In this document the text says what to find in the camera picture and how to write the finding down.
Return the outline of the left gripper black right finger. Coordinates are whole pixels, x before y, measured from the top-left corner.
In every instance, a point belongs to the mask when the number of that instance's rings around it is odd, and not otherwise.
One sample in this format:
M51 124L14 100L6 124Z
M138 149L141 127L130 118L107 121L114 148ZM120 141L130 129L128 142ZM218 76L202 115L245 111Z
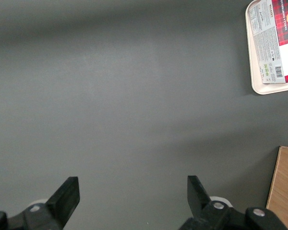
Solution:
M232 230L230 207L223 201L212 200L197 176L188 176L187 200L192 217L180 230Z

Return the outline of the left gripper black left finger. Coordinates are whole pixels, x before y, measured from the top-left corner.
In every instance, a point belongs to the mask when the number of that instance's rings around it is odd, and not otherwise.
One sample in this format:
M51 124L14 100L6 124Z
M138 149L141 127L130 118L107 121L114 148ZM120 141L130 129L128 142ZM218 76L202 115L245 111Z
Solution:
M25 230L62 230L80 201L78 177L69 177L45 202L24 211Z

